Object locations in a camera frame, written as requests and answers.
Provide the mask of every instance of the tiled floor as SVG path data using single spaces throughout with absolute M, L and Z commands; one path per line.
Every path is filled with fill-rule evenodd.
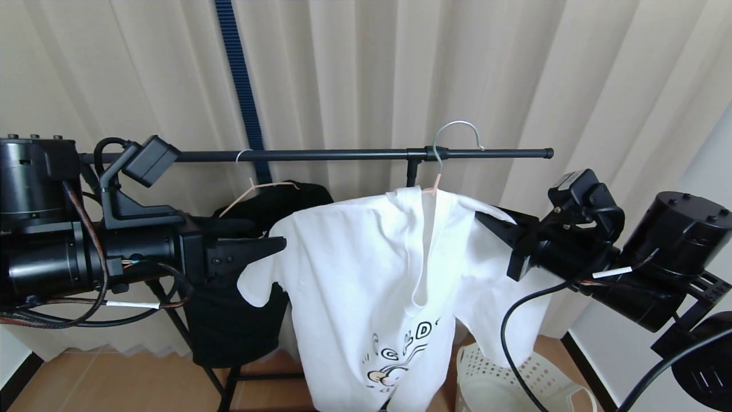
M 534 349 L 575 382 L 585 384 L 560 341 L 540 336 Z M 248 372 L 302 371 L 283 352 L 245 368 Z M 223 379 L 226 372 L 217 370 L 217 375 Z M 454 362 L 445 382 L 428 412 L 454 410 Z M 585 394 L 576 394 L 573 400 L 575 412 L 591 411 Z M 101 350 L 71 350 L 43 364 L 9 412 L 201 412 L 215 411 L 218 402 L 218 393 L 203 371 L 176 354 L 155 358 L 149 353 L 138 353 L 128 358 Z M 239 383 L 231 406 L 233 411 L 268 412 L 313 407 L 304 380 Z

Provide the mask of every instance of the clothes rack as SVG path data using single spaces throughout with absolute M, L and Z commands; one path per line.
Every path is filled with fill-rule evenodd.
M 437 147 L 436 151 L 440 159 L 485 159 L 485 158 L 545 158 L 554 156 L 554 150 L 546 149 L 489 149 L 489 150 L 451 150 L 446 147 Z M 105 153 L 102 155 L 103 163 L 111 163 L 121 153 Z M 407 183 L 406 187 L 414 187 L 417 180 L 417 169 L 423 161 L 437 161 L 435 152 L 431 146 L 411 149 L 354 149 L 354 150 L 248 150 L 238 151 L 211 151 L 211 152 L 181 152 L 176 159 L 177 163 L 221 163 L 239 161 L 368 161 L 368 160 L 402 160 L 407 161 Z M 82 163 L 94 164 L 94 155 L 91 153 L 80 154 Z M 147 281 L 146 284 L 161 303 L 169 303 L 165 296 L 163 286 L 158 280 Z M 179 295 L 184 293 L 179 288 Z M 183 340 L 190 347 L 190 333 L 187 326 L 175 309 L 166 309 Z M 214 374 L 213 369 L 202 367 L 208 375 L 211 383 L 221 396 L 218 412 L 226 412 L 231 408 L 231 401 L 234 398 L 234 390 L 239 381 L 247 380 L 280 380 L 280 379 L 301 379 L 302 373 L 275 373 L 242 375 L 241 369 L 244 365 L 232 367 L 224 384 Z

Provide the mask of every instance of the blue ribbed strip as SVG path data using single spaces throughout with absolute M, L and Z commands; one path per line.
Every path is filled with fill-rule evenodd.
M 231 77 L 234 79 L 236 96 L 239 99 L 239 109 L 242 111 L 244 129 L 247 131 L 247 140 L 252 150 L 264 150 L 262 141 L 262 129 L 259 126 L 257 107 L 254 104 L 252 85 L 249 82 L 247 63 L 244 60 L 242 41 L 239 39 L 239 29 L 236 27 L 234 9 L 231 0 L 216 0 L 216 14 L 219 17 L 221 35 L 224 39 L 224 48 L 228 57 Z M 259 184 L 271 183 L 272 174 L 269 172 L 267 162 L 253 162 Z

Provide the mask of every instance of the clothes hanger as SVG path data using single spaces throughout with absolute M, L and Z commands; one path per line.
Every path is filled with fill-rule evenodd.
M 435 133 L 435 138 L 434 140 L 432 140 L 432 152 L 435 153 L 437 163 L 440 164 L 440 169 L 437 172 L 435 184 L 431 188 L 423 190 L 422 193 L 429 193 L 432 195 L 437 194 L 437 185 L 440 184 L 440 177 L 442 177 L 442 158 L 440 158 L 440 155 L 437 153 L 437 138 L 440 136 L 440 133 L 442 133 L 443 130 L 447 129 L 448 126 L 456 125 L 458 123 L 470 126 L 473 129 L 473 132 L 475 132 L 475 144 L 477 144 L 481 150 L 485 150 L 485 147 L 480 144 L 480 133 L 478 133 L 478 129 L 472 123 L 465 120 L 453 120 L 452 122 L 442 126 L 440 130 L 437 130 L 437 133 Z
M 236 155 L 236 160 L 234 161 L 234 166 L 239 163 L 239 156 L 241 156 L 243 152 L 247 152 L 248 150 L 251 150 L 251 149 L 244 149 L 241 152 L 239 152 L 238 155 Z M 234 200 L 229 206 L 227 206 L 226 209 L 224 209 L 224 211 L 221 212 L 221 214 L 219 215 L 219 218 L 223 217 L 226 214 L 226 212 L 228 212 L 232 207 L 234 207 L 235 204 L 239 203 L 242 199 L 244 199 L 245 196 L 247 196 L 251 191 L 254 191 L 257 188 L 266 188 L 269 186 L 279 186 L 279 185 L 292 185 L 292 186 L 295 186 L 295 189 L 300 190 L 300 188 L 297 187 L 297 185 L 292 182 L 276 182 L 276 183 L 264 183 L 263 185 L 255 185 L 254 179 L 252 179 L 250 177 L 249 183 L 252 185 L 252 187 L 248 188 L 247 191 L 242 193 L 241 196 L 237 197 L 236 200 Z

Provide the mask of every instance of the curtain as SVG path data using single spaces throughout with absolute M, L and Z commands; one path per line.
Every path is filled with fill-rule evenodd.
M 487 148 L 556 154 L 448 160 L 442 189 L 543 216 L 547 188 L 589 167 L 632 228 L 732 98 L 731 3 L 235 0 L 234 12 L 267 149 L 424 147 L 464 119 Z M 0 47 L 2 134 L 61 134 L 81 152 L 151 134 L 181 150 L 247 147 L 211 2 L 3 2 Z M 475 145 L 460 125 L 438 144 Z M 404 161 L 270 166 L 275 181 L 320 183 L 336 199 L 406 180 Z M 436 173 L 421 165 L 418 183 Z M 207 215 L 251 175 L 242 164 L 182 164 L 152 189 L 123 186 L 146 205 Z M 122 298 L 153 299 L 132 288 Z M 585 305 L 557 296 L 544 332 L 561 336 Z M 12 330 L 46 357 L 69 346 L 187 351 L 163 314 L 122 328 Z

